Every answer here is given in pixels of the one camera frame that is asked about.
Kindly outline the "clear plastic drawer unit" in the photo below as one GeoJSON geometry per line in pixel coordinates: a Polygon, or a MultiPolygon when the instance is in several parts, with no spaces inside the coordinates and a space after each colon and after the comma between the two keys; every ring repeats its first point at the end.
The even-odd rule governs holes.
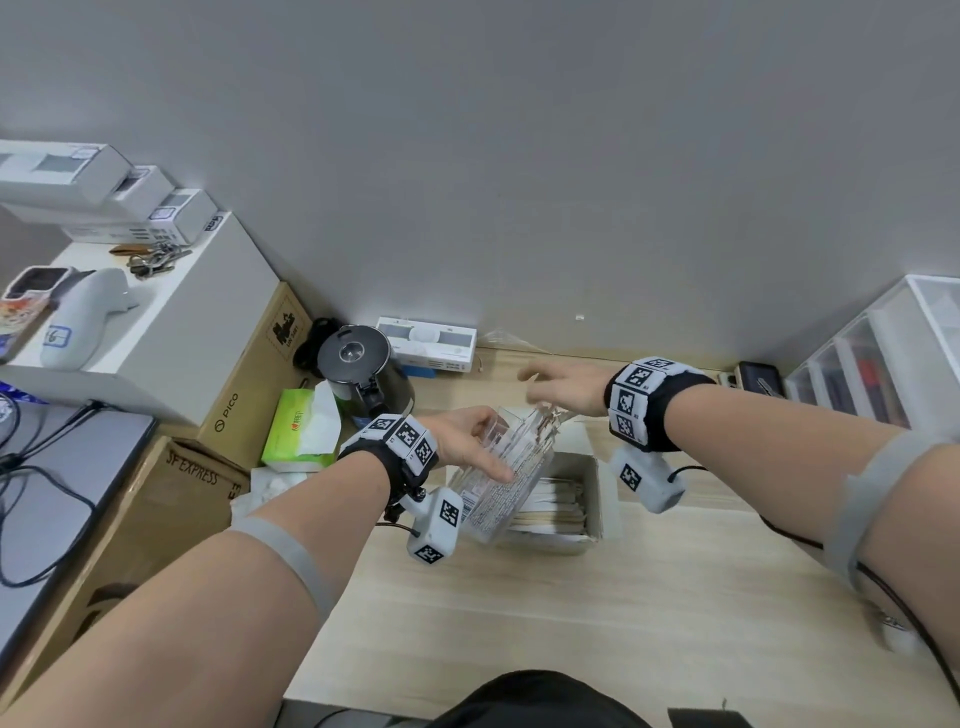
{"type": "Polygon", "coordinates": [[[783,384],[792,401],[960,444],[960,277],[907,274],[783,384]]]}

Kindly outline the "person's left hand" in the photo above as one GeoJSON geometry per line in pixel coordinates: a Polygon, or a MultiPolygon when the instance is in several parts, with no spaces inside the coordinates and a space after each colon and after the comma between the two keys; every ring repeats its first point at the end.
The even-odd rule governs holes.
{"type": "Polygon", "coordinates": [[[498,421],[498,412],[486,405],[440,412],[421,419],[437,440],[439,463],[461,468],[464,450],[487,450],[482,443],[482,436],[489,425],[498,421]]]}

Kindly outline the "large brown cardboard box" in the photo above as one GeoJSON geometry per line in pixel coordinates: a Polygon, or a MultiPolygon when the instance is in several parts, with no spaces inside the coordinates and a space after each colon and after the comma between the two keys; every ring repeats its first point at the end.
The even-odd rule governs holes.
{"type": "Polygon", "coordinates": [[[226,529],[249,491],[246,470],[155,438],[0,666],[0,715],[145,581],[226,529]]]}

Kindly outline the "person's right forearm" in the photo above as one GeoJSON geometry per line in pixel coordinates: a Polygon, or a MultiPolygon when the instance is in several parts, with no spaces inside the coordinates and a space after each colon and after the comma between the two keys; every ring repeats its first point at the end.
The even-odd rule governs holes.
{"type": "MultiPolygon", "coordinates": [[[[859,477],[904,431],[768,395],[699,384],[667,404],[664,429],[759,515],[826,545],[859,477]]],[[[911,609],[960,672],[960,444],[919,457],[886,496],[857,561],[911,609]]]]}

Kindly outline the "white and blue flat box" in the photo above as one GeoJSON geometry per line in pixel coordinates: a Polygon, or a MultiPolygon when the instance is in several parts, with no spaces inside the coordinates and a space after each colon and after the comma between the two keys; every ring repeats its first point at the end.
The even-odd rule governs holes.
{"type": "Polygon", "coordinates": [[[400,367],[468,374],[474,368],[476,328],[379,317],[376,329],[390,344],[390,359],[400,367]]]}

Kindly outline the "bunch of keys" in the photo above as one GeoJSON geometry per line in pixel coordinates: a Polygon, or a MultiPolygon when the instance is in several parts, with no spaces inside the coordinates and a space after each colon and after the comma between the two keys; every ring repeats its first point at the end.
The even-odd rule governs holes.
{"type": "Polygon", "coordinates": [[[177,261],[192,253],[193,250],[189,246],[171,241],[121,244],[109,249],[111,256],[126,261],[129,273],[141,282],[172,272],[177,261]]]}

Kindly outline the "black electric kettle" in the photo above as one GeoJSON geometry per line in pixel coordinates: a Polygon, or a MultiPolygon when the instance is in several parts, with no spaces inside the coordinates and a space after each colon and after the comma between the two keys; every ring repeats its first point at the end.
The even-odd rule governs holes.
{"type": "Polygon", "coordinates": [[[344,325],[318,348],[313,373],[329,382],[358,430],[379,415],[407,416],[414,408],[414,389],[392,355],[387,336],[367,325],[344,325]]]}

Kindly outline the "person's right hand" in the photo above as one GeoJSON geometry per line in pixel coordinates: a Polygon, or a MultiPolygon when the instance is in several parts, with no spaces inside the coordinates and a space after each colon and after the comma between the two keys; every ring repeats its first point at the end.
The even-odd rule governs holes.
{"type": "Polygon", "coordinates": [[[566,357],[552,356],[536,359],[565,359],[572,362],[572,377],[569,384],[572,409],[568,411],[584,417],[607,417],[608,401],[605,392],[608,383],[617,373],[617,368],[575,361],[566,357]]]}

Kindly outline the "grey laptop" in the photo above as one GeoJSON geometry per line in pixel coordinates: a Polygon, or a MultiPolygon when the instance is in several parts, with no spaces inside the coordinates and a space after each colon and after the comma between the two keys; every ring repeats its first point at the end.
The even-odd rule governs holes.
{"type": "Polygon", "coordinates": [[[99,401],[0,404],[0,667],[157,425],[99,401]]]}

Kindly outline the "black clothing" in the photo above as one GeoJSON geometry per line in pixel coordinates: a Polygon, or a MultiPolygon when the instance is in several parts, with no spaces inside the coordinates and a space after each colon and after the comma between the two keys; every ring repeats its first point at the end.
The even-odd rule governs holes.
{"type": "Polygon", "coordinates": [[[423,728],[652,728],[617,699],[541,669],[500,675],[423,728]]]}

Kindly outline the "small white adapter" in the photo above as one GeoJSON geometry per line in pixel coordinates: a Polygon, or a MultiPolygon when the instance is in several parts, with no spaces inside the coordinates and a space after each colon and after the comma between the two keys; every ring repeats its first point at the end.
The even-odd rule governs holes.
{"type": "Polygon", "coordinates": [[[867,603],[865,615],[871,636],[884,650],[909,659],[925,654],[921,638],[893,616],[871,603],[867,603]]]}

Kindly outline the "black marker wristband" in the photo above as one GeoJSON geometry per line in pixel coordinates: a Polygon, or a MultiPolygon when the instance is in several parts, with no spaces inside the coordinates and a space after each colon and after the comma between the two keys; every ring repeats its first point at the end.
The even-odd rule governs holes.
{"type": "Polygon", "coordinates": [[[343,443],[337,460],[358,452],[373,454],[383,465],[395,500],[422,488],[439,462],[438,443],[429,429],[413,416],[397,414],[373,418],[343,443]]]}
{"type": "Polygon", "coordinates": [[[666,430],[666,410],[680,393],[718,382],[702,370],[663,357],[643,357],[624,366],[606,383],[610,433],[643,453],[678,453],[666,430]]]}

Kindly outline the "grey box of wooden sticks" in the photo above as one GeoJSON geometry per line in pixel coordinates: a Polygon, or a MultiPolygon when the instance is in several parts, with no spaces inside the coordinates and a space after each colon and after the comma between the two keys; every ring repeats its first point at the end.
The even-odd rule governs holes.
{"type": "Polygon", "coordinates": [[[496,544],[581,555],[622,536],[618,488],[609,466],[591,454],[557,451],[496,544]]]}

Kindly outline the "clear plastic bag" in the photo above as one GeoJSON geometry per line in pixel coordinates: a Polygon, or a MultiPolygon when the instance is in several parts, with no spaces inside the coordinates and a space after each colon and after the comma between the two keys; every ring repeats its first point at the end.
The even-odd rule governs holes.
{"type": "Polygon", "coordinates": [[[476,345],[478,348],[513,351],[541,357],[554,355],[551,350],[522,339],[522,337],[510,333],[503,327],[493,328],[482,333],[478,332],[476,345]]]}

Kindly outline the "person's left forearm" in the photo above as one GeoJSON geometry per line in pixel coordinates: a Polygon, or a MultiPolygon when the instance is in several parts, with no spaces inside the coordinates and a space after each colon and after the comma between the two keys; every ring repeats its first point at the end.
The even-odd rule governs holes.
{"type": "Polygon", "coordinates": [[[0,728],[266,728],[323,620],[275,552],[222,532],[115,607],[0,728]]]}

